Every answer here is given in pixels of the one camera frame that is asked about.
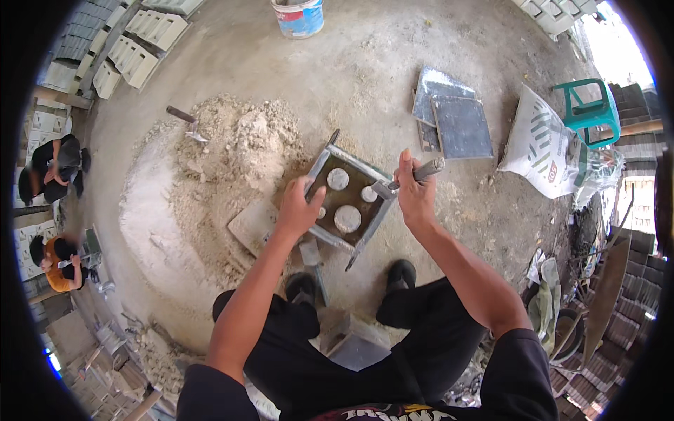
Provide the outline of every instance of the green plastic stool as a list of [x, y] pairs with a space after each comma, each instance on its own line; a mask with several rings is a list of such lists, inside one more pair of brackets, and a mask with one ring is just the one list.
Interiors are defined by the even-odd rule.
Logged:
[[[575, 91], [577, 86], [597, 84], [601, 91], [601, 99], [584, 104]], [[566, 101], [566, 116], [563, 122], [566, 127], [573, 129], [578, 133], [580, 139], [590, 149], [601, 148], [602, 146], [615, 143], [620, 138], [620, 118], [618, 109], [615, 107], [615, 100], [609, 87], [601, 79], [583, 79], [569, 82], [567, 84], [555, 85], [554, 89], [564, 89], [564, 98]], [[577, 106], [571, 103], [571, 95], [578, 101]], [[611, 139], [604, 139], [596, 142], [590, 142], [590, 127], [606, 124], [613, 130]], [[585, 138], [580, 134], [580, 130], [585, 129]]]

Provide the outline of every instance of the metal frame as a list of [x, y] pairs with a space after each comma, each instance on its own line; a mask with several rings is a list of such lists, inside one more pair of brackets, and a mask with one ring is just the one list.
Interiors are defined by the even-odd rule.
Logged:
[[[328, 161], [328, 158], [330, 156], [334, 156], [346, 162], [347, 164], [351, 165], [352, 167], [362, 172], [363, 174], [367, 175], [368, 177], [374, 179], [375, 181], [382, 181], [385, 184], [388, 184], [392, 181], [393, 177], [390, 174], [386, 174], [380, 170], [375, 169], [374, 167], [372, 167], [372, 165], [358, 159], [356, 156], [353, 156], [349, 154], [347, 151], [334, 145], [335, 141], [339, 138], [339, 133], [340, 130], [337, 129], [332, 134], [330, 141], [318, 155], [318, 158], [316, 158], [316, 161], [313, 163], [311, 170], [309, 170], [308, 174], [309, 177], [315, 179], [325, 166], [326, 162]], [[304, 189], [305, 195], [307, 194], [312, 185], [313, 183], [308, 184], [305, 187]], [[351, 266], [353, 266], [353, 263], [356, 261], [358, 255], [361, 254], [367, 242], [370, 241], [377, 228], [379, 228], [379, 225], [384, 220], [384, 217], [386, 216], [389, 209], [393, 205], [393, 202], [395, 202], [397, 196], [392, 196], [388, 198], [381, 197], [381, 198], [383, 199], [384, 202], [379, 207], [379, 210], [377, 210], [377, 213], [372, 218], [372, 221], [370, 221], [370, 224], [365, 229], [363, 236], [361, 237], [360, 240], [358, 240], [355, 246], [349, 244], [348, 242], [344, 241], [344, 239], [334, 234], [330, 234], [325, 228], [322, 228], [317, 224], [314, 224], [309, 229], [309, 232], [312, 233], [314, 236], [316, 236], [316, 238], [318, 238], [319, 240], [326, 242], [329, 245], [350, 254], [351, 259], [349, 260], [348, 265], [346, 265], [346, 269], [344, 271], [348, 271], [351, 268]]]

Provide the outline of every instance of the sneaker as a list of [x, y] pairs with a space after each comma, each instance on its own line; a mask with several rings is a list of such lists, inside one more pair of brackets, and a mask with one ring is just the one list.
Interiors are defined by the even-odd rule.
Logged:
[[82, 148], [80, 154], [82, 156], [82, 170], [84, 170], [84, 172], [89, 172], [89, 169], [91, 168], [91, 155], [89, 154], [89, 149]]
[[75, 186], [75, 194], [78, 196], [78, 199], [82, 197], [82, 192], [84, 192], [84, 183], [82, 179], [84, 176], [82, 175], [82, 170], [78, 171], [78, 175], [75, 176], [75, 179], [73, 180], [73, 186]]
[[386, 293], [397, 290], [411, 290], [417, 281], [417, 270], [414, 265], [405, 259], [397, 260], [388, 270]]
[[293, 304], [308, 302], [315, 306], [316, 285], [313, 276], [307, 272], [290, 275], [286, 282], [286, 299]]

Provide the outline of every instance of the bucket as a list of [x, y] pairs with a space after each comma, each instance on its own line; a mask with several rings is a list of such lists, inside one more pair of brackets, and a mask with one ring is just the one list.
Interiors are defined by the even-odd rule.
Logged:
[[309, 0], [300, 4], [298, 0], [270, 0], [276, 11], [276, 19], [281, 33], [286, 38], [309, 38], [323, 28], [323, 0]]

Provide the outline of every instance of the concrete floor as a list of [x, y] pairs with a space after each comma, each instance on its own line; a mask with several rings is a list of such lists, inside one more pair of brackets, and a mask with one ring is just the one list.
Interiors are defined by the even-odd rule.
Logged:
[[[267, 1], [207, 1], [142, 92], [120, 83], [110, 100], [96, 101], [76, 130], [93, 161], [73, 212], [83, 215], [85, 225], [96, 225], [117, 298], [197, 352], [206, 350], [213, 326], [210, 306], [218, 291], [185, 274], [184, 293], [191, 295], [186, 309], [179, 295], [143, 276], [119, 229], [119, 200], [133, 145], [155, 120], [168, 118], [168, 104], [189, 110], [224, 92], [255, 102], [283, 98], [300, 118], [308, 150], [317, 153], [339, 127], [342, 147], [393, 172], [404, 148], [428, 159], [419, 148], [410, 110], [418, 72], [430, 65], [476, 90], [496, 157], [449, 163], [438, 182], [439, 221], [520, 291], [536, 247], [551, 253], [558, 236], [560, 261], [568, 255], [570, 200], [547, 199], [518, 175], [494, 173], [522, 82], [561, 112], [563, 97], [551, 86], [596, 76], [591, 64], [576, 58], [564, 35], [553, 42], [508, 0], [345, 0], [327, 2], [324, 15], [318, 35], [291, 41], [282, 37]], [[491, 186], [489, 176], [495, 178]], [[543, 240], [539, 246], [538, 238]], [[363, 315], [374, 314], [391, 261], [410, 259], [420, 284], [441, 275], [404, 227], [397, 206], [348, 273], [348, 256], [326, 247], [321, 252], [332, 305]]]

